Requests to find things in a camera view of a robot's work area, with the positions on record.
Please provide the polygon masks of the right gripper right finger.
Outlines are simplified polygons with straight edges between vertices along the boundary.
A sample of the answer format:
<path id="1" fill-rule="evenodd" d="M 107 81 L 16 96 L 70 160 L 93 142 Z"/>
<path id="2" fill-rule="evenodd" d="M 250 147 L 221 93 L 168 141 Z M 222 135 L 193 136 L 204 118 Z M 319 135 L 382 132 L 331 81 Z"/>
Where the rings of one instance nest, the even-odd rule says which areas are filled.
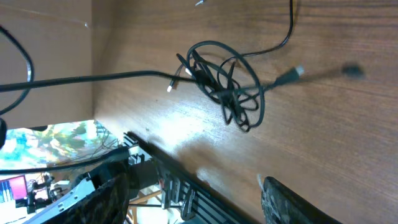
<path id="1" fill-rule="evenodd" d="M 267 224 L 341 224 L 271 176 L 257 175 Z"/>

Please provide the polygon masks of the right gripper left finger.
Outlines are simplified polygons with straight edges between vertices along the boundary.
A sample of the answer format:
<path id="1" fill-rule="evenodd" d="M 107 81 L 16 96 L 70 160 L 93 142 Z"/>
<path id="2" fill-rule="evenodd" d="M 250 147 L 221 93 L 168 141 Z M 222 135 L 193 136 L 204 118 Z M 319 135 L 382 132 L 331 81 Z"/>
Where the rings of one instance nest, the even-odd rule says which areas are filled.
<path id="1" fill-rule="evenodd" d="M 126 219 L 128 194 L 129 179 L 126 174 L 119 174 L 65 212 L 47 220 L 46 223 L 122 224 Z"/>

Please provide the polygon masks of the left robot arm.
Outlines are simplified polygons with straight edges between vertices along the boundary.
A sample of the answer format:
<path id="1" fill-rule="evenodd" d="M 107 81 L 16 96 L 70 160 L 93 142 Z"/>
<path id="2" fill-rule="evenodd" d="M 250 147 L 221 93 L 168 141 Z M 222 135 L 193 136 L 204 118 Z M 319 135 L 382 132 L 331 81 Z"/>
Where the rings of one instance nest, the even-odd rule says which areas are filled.
<path id="1" fill-rule="evenodd" d="M 55 167 L 2 170 L 1 175 L 29 174 L 76 169 L 99 164 L 93 170 L 79 175 L 72 189 L 26 223 L 123 223 L 129 201 L 141 189 L 159 181 L 156 164 L 141 160 L 130 164 L 128 146 L 121 146 L 88 161 Z"/>

